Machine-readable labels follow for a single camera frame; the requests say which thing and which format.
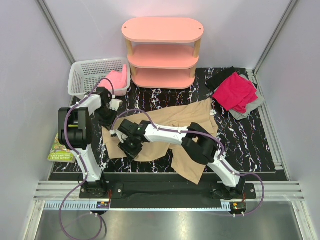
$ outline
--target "beige fabric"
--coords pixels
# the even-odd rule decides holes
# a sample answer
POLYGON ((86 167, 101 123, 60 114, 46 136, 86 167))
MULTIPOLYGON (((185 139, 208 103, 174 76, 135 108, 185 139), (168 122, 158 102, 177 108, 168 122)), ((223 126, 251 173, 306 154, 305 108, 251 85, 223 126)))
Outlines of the beige fabric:
MULTIPOLYGON (((184 106, 166 107, 155 111, 150 111, 148 114, 154 123, 171 127, 187 127, 191 123, 198 123, 212 136, 217 136, 218 125, 213 116, 210 116, 212 109, 212 100, 210 98, 191 103, 184 106)), ((145 114, 139 113, 126 117, 131 122, 139 124, 141 121, 148 121, 145 114)), ((117 129, 122 123, 123 118, 120 118, 116 124, 117 129)), ((103 143, 106 144, 109 158, 124 158, 126 154, 118 147, 119 139, 111 137, 110 132, 102 128, 103 143)), ((168 149, 172 149, 173 159, 171 167, 182 177, 198 184, 205 166, 194 162, 186 151, 180 145, 169 144, 165 142, 145 142, 143 143, 142 151, 134 159, 137 162, 150 162, 167 154, 168 149)))

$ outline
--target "white wall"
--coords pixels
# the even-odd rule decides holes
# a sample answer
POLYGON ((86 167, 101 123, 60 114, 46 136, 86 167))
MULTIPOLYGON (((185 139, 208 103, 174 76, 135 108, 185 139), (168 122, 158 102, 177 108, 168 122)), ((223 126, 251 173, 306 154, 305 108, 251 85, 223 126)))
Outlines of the white wall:
POLYGON ((320 1, 299 1, 258 78, 292 180, 320 236, 320 1))
POLYGON ((0 238, 21 239, 69 103, 71 68, 35 0, 0 1, 0 238))
POLYGON ((189 17, 204 35, 199 67, 254 68, 290 0, 46 0, 76 61, 125 57, 134 17, 189 17))

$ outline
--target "pink towel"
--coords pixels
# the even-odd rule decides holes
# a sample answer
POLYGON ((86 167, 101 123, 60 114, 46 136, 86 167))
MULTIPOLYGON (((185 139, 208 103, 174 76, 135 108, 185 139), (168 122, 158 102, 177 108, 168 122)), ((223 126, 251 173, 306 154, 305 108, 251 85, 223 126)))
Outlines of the pink towel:
POLYGON ((221 83, 213 94, 213 98, 227 111, 233 109, 244 114, 247 111, 247 104, 258 99, 256 91, 257 89, 250 81, 235 72, 221 83))
MULTIPOLYGON (((127 65, 123 65, 122 72, 112 70, 109 72, 106 78, 112 82, 114 90, 125 88, 127 86, 127 65)), ((110 82, 105 79, 100 82, 99 87, 105 87, 106 89, 112 91, 110 82)))

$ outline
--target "wooden shelf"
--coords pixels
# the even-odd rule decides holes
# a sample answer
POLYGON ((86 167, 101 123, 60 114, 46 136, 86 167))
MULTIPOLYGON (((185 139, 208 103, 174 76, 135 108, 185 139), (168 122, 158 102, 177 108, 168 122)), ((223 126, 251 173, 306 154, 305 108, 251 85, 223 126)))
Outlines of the wooden shelf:
POLYGON ((194 83, 204 34, 200 22, 185 17, 136 17, 123 24, 122 33, 137 86, 187 89, 194 83), (153 44, 133 48, 132 42, 153 44), (194 43, 194 48, 181 43, 194 43))
POLYGON ((140 44, 127 57, 130 64, 143 69, 191 69, 199 60, 187 45, 140 44))
POLYGON ((139 43, 194 43, 204 26, 186 17, 136 17, 122 26, 124 37, 139 43))
POLYGON ((138 68, 132 80, 141 88, 187 89, 194 83, 195 77, 190 77, 189 69, 138 68))

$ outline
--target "book cover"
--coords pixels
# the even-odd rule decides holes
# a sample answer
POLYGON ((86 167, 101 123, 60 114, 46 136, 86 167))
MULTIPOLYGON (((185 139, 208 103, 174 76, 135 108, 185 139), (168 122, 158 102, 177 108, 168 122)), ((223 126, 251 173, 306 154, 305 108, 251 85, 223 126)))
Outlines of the book cover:
POLYGON ((50 150, 48 160, 53 162, 74 163, 76 158, 70 150, 60 144, 57 134, 50 150))

